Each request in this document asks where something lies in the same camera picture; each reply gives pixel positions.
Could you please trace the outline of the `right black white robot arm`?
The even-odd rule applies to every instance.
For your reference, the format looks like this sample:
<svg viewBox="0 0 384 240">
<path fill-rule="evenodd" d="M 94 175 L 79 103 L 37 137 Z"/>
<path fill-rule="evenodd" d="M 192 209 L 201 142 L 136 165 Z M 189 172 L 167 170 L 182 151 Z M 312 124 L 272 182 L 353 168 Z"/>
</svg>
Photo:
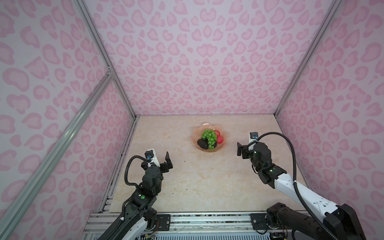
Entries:
<svg viewBox="0 0 384 240">
<path fill-rule="evenodd" d="M 249 159 L 260 180 L 301 205 L 306 213 L 276 203 L 267 209 L 269 227 L 289 227 L 314 240 L 366 239 L 356 211 L 349 205 L 339 205 L 300 184 L 286 170 L 274 164 L 266 144 L 254 141 L 237 144 L 237 155 Z"/>
</svg>

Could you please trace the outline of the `green fake grape bunch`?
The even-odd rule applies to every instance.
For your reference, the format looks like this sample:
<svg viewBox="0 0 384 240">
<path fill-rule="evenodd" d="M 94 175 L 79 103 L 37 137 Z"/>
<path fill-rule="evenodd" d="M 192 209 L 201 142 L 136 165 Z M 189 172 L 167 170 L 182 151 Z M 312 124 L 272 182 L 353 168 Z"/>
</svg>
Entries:
<svg viewBox="0 0 384 240">
<path fill-rule="evenodd" d="M 214 132 L 214 130 L 210 130 L 210 129 L 206 129 L 203 131 L 202 135 L 201 135 L 201 139 L 208 139 L 209 141 L 216 141 L 217 140 L 217 136 Z"/>
</svg>

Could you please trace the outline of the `dark fake avocado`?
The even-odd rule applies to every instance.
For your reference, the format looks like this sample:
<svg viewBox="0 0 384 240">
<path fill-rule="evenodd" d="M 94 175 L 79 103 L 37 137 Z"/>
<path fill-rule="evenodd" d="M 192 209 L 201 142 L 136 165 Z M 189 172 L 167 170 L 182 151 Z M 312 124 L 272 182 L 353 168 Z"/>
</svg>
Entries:
<svg viewBox="0 0 384 240">
<path fill-rule="evenodd" d="M 217 147 L 216 141 L 209 141 L 208 139 L 199 139 L 197 141 L 197 144 L 199 147 L 203 150 L 213 150 Z"/>
</svg>

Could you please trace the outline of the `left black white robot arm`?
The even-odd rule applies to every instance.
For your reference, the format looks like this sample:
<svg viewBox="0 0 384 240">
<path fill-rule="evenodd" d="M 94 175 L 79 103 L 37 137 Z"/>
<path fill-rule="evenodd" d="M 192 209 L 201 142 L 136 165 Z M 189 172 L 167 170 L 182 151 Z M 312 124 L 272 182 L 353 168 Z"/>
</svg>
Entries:
<svg viewBox="0 0 384 240">
<path fill-rule="evenodd" d="M 142 161 L 141 167 L 145 171 L 139 184 L 128 180 L 129 169 L 135 159 Z M 134 186 L 135 191 L 122 203 L 120 215 L 99 239 L 135 240 L 145 230 L 153 230 L 156 226 L 157 211 L 152 206 L 162 190 L 163 174 L 172 168 L 173 163 L 168 152 L 164 163 L 159 163 L 153 149 L 147 150 L 144 157 L 132 156 L 126 165 L 123 177 L 125 184 Z"/>
</svg>

